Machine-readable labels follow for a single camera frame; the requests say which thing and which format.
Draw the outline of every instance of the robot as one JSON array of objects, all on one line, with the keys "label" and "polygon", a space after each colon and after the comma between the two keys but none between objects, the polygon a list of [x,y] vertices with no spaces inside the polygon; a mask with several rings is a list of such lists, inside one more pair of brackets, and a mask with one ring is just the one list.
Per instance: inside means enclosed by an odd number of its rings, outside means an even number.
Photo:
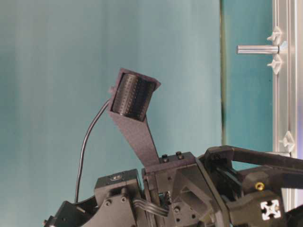
[{"label": "robot", "polygon": [[[44,227],[302,227],[303,206],[285,212],[281,188],[303,188],[303,160],[231,146],[158,157],[146,112],[160,83],[121,69],[111,98],[84,139],[75,202],[63,202]],[[107,108],[142,162],[136,169],[101,177],[94,195],[78,201],[85,145]],[[236,171],[232,161],[258,167]]]}]

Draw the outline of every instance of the green wall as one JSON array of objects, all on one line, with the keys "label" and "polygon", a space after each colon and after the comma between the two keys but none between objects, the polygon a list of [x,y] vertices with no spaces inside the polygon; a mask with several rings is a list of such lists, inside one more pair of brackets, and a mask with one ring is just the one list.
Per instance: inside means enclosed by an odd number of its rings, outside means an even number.
[{"label": "green wall", "polygon": [[272,56],[236,54],[237,45],[271,44],[272,1],[221,0],[221,12],[223,143],[272,151]]},{"label": "green wall", "polygon": [[[148,110],[160,155],[221,144],[218,0],[2,0],[0,30],[1,226],[40,226],[73,201],[85,131],[120,67],[162,82]],[[141,167],[102,116],[80,199]]]}]

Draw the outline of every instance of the perforated cylinder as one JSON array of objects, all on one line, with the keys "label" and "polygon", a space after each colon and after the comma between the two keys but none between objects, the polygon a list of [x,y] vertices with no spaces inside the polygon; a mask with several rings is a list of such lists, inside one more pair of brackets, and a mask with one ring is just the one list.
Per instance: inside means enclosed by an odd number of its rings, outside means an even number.
[{"label": "perforated cylinder", "polygon": [[112,111],[143,121],[156,84],[133,74],[123,74]]}]

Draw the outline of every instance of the metal rod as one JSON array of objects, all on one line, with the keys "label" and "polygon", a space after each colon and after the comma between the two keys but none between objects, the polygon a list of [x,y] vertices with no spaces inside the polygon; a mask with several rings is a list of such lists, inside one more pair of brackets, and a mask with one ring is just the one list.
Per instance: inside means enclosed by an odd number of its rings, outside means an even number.
[{"label": "metal rod", "polygon": [[276,54],[279,53],[279,47],[273,45],[239,45],[237,46],[237,54]]}]

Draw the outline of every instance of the black cable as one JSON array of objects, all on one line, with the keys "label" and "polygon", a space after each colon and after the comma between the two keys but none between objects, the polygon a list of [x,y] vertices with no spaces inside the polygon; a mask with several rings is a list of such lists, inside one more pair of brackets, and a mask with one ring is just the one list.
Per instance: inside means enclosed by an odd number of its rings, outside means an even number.
[{"label": "black cable", "polygon": [[89,125],[89,128],[87,129],[87,132],[86,132],[84,140],[83,140],[83,144],[82,144],[82,148],[81,148],[81,155],[80,155],[79,169],[78,169],[78,176],[77,176],[77,182],[76,182],[75,203],[78,202],[78,198],[79,198],[79,187],[80,187],[80,180],[81,180],[82,169],[83,169],[84,152],[85,152],[87,140],[89,139],[90,132],[94,128],[96,122],[98,121],[100,116],[103,114],[103,112],[106,110],[108,103],[109,103],[109,100],[107,100],[103,104],[103,106],[101,107],[101,109],[99,110],[97,115],[94,117],[93,121]]}]

